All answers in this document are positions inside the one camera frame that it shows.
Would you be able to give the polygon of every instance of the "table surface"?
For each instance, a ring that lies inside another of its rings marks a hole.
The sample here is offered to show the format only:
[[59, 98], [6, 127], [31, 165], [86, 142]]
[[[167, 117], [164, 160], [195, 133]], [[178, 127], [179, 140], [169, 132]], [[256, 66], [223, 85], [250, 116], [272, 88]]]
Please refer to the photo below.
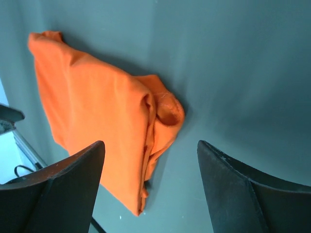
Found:
[[212, 232], [196, 155], [206, 140], [261, 171], [311, 185], [311, 2], [16, 0], [0, 8], [0, 77], [18, 131], [48, 163], [55, 144], [37, 91], [30, 32], [133, 75], [158, 74], [186, 121], [159, 159], [140, 217], [100, 187], [94, 218], [109, 233]]

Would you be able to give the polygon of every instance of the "cloth fold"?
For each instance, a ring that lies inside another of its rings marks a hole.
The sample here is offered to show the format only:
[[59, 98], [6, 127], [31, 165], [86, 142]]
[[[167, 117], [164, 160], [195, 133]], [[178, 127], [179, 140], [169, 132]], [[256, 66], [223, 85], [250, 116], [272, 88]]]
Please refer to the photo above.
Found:
[[54, 140], [69, 155], [104, 141], [101, 184], [138, 216], [144, 182], [183, 124], [181, 104], [157, 75], [132, 76], [71, 48], [60, 32], [31, 33], [28, 46]]

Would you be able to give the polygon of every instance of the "orange cloth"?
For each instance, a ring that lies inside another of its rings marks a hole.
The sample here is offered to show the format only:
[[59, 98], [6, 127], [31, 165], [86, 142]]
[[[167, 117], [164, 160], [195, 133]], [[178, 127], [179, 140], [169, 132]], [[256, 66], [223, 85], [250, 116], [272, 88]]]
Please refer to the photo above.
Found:
[[183, 124], [181, 104], [156, 75], [132, 76], [69, 47], [60, 32], [31, 33], [28, 46], [54, 140], [70, 155], [104, 141], [101, 184], [138, 216], [144, 181]]

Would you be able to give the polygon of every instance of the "black cable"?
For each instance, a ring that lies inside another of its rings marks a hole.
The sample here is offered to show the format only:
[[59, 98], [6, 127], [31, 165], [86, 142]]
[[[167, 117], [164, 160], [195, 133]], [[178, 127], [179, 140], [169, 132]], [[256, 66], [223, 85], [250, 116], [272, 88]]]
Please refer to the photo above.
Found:
[[30, 168], [27, 167], [27, 166], [24, 166], [24, 165], [17, 165], [17, 166], [14, 168], [14, 173], [15, 173], [15, 175], [16, 175], [17, 177], [20, 177], [20, 175], [19, 175], [18, 172], [17, 172], [17, 169], [18, 169], [19, 167], [21, 167], [21, 168], [23, 168], [23, 169], [26, 169], [26, 170], [28, 170], [28, 171], [30, 171], [30, 172], [35, 172], [34, 170], [30, 169]]

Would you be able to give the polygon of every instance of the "orange towel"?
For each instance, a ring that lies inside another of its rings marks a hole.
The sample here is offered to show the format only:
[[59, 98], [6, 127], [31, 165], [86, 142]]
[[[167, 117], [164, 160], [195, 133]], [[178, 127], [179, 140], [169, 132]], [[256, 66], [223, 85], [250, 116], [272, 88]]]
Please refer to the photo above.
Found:
[[60, 32], [31, 33], [28, 46], [54, 140], [70, 155], [104, 141], [101, 184], [138, 216], [144, 181], [184, 121], [181, 104], [156, 75], [132, 76], [69, 47]]

